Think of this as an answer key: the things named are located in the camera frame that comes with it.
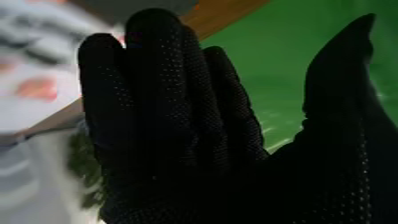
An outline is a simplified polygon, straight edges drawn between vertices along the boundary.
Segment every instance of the gray cloth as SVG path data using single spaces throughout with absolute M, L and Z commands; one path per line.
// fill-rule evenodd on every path
M 197 0 L 73 0 L 73 2 L 112 23 L 125 23 L 132 14 L 148 8 L 167 9 L 183 15 L 199 3 Z

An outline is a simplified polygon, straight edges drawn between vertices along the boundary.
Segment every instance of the finger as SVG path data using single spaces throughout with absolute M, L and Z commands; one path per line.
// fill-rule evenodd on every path
M 162 9 L 139 12 L 126 25 L 141 147 L 153 153 L 157 175 L 164 177 L 185 171 L 180 163 L 196 163 L 181 28 L 176 16 Z
M 199 162 L 210 172 L 224 173 L 229 170 L 228 137 L 217 108 L 206 58 L 196 33 L 189 27 L 185 27 L 183 54 L 194 126 L 201 136 Z
M 96 144 L 132 146 L 132 94 L 123 78 L 125 50 L 109 34 L 94 34 L 78 51 L 84 110 Z
M 313 59 L 306 77 L 304 111 L 308 116 L 333 115 L 365 94 L 366 65 L 373 54 L 370 31 L 375 15 L 363 16 L 345 27 Z
M 229 153 L 235 164 L 265 160 L 260 122 L 251 108 L 251 100 L 231 60 L 221 47 L 205 50 L 217 94 L 221 117 L 229 137 Z
M 125 49 L 109 34 L 93 35 L 78 50 L 84 110 L 105 181 L 128 187 L 151 178 L 137 149 L 134 98 L 125 81 Z

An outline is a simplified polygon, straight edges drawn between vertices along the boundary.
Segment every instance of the black glove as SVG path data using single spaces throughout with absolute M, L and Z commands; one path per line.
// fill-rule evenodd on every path
M 229 179 L 267 159 L 235 68 L 158 9 L 80 48 L 84 108 L 103 167 L 107 223 L 224 223 Z
M 270 157 L 226 53 L 201 51 L 169 12 L 134 15 L 126 49 L 107 34 L 89 37 L 82 91 L 107 223 L 398 223 L 398 132 L 366 73 L 373 17 L 315 57 L 304 130 Z

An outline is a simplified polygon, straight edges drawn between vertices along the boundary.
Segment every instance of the green background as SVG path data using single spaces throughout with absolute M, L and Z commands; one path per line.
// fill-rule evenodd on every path
M 224 47 L 249 91 L 270 152 L 301 130 L 306 69 L 333 36 L 366 13 L 377 13 L 370 66 L 379 97 L 398 123 L 398 1 L 270 0 L 203 41 Z

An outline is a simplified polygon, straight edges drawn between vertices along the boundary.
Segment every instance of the textured glove fabric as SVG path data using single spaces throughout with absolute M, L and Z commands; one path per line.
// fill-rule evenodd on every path
M 105 176 L 103 219 L 222 223 L 228 180 L 269 157 L 222 49 L 205 54 L 194 31 L 167 11 L 151 9 L 130 19 L 126 49 L 107 34 L 96 34 L 78 59 Z M 210 69 L 212 63 L 224 67 Z M 226 92 L 217 92 L 224 82 Z
M 373 20 L 352 22 L 315 57 L 304 129 L 272 156 L 226 52 L 201 49 L 176 16 L 132 16 L 126 48 L 109 34 L 87 38 L 107 223 L 398 223 L 398 132 L 366 72 Z

